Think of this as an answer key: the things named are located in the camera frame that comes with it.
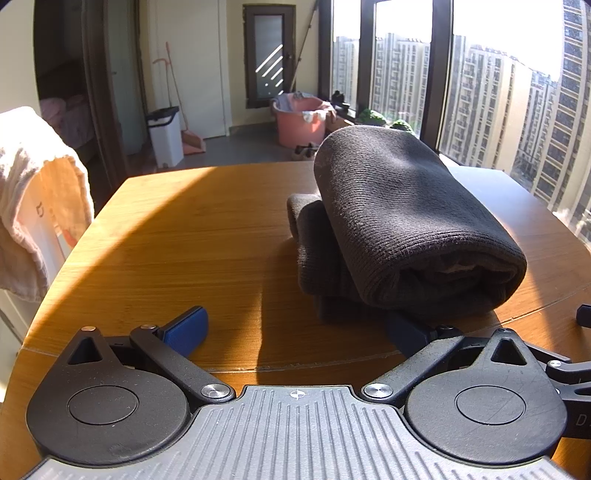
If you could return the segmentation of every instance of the pink bucket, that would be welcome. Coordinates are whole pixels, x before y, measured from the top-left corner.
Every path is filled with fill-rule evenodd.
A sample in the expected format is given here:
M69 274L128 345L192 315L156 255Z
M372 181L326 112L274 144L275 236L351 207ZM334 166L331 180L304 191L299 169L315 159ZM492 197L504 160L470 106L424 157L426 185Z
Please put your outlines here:
M321 110L324 102L316 97L296 99L290 96L290 103L291 112L277 110L275 102L271 103L271 110L277 118L279 143L287 148L308 143L320 145L324 140L326 117L315 113L312 121L307 122L302 112Z

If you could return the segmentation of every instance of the wooden table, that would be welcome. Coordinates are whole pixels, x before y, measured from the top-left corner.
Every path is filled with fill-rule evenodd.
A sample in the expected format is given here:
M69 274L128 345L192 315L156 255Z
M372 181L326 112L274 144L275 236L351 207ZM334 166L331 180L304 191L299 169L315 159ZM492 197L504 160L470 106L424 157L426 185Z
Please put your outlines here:
M528 260L527 276L508 302L456 325L485 335L501 323L574 361L591 359L591 332L574 321L591 296L586 248L503 172L452 172ZM18 356L0 414L0 478L17 480L39 460L25 410L55 357L84 325L127 335L138 324L163 325L204 305L210 333L191 360L237 392L250 383L359 388L399 363L380 325L324 325L298 288L285 200L315 190L308 162L127 180L61 269ZM591 442L563 440L554 459L577 478L591 476Z

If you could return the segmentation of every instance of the pink cloth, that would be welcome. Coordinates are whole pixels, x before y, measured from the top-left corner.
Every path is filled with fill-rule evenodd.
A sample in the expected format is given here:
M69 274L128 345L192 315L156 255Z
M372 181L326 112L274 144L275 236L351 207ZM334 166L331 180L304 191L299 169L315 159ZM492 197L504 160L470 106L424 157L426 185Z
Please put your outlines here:
M46 98L40 101L41 117L50 124L66 145L80 148L95 136L90 106L83 95L68 100Z
M54 130L59 128L67 110L66 102L61 98L53 97L40 100L39 104L43 120L50 124Z

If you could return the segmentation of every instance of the window frame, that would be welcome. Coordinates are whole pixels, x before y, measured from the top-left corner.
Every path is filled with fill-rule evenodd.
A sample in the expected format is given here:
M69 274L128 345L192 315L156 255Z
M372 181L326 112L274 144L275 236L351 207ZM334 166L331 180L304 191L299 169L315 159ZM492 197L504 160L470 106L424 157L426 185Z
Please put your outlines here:
M271 98L260 98L256 92L255 21L257 15L281 15L283 17L283 81L290 85L296 60L296 6L286 4L244 4L244 68L246 79L246 108L268 107Z
M387 0L361 0L357 105L351 106L357 115L371 105L373 97L375 13L376 5L383 1ZM319 0L318 93L323 100L330 100L332 95L333 13L333 0ZM453 0L433 0L429 67L420 140L435 152L439 152L443 131L452 46Z

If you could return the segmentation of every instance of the triangular cutout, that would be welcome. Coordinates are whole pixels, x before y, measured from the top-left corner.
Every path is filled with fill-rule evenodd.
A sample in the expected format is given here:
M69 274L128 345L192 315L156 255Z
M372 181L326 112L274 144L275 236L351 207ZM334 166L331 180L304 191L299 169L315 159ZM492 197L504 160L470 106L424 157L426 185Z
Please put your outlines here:
M102 359L94 340L86 337L80 342L78 348L68 360L68 365L89 364L91 362L100 362Z
M491 361L497 364L527 365L513 340L502 339L492 354Z

